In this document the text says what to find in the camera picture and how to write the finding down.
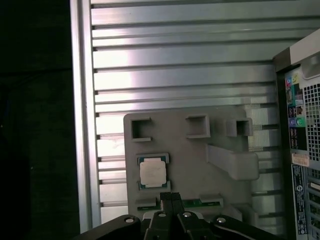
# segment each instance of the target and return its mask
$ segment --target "metal frame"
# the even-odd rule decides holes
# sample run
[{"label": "metal frame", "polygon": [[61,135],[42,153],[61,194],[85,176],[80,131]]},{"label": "metal frame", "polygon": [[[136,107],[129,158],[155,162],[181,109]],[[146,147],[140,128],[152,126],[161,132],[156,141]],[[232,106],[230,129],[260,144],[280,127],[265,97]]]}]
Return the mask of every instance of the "metal frame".
[{"label": "metal frame", "polygon": [[[319,1],[180,2],[71,1],[81,232],[128,212],[126,113],[241,105],[256,125],[251,150],[266,159],[266,171],[278,171],[269,60],[320,26]],[[252,192],[260,216],[283,211],[281,191],[268,180],[278,174],[265,174]],[[264,220],[263,227],[281,231]]]},{"label": "metal frame", "polygon": [[79,217],[80,231],[85,232],[101,224],[91,4],[89,0],[70,4]]}]

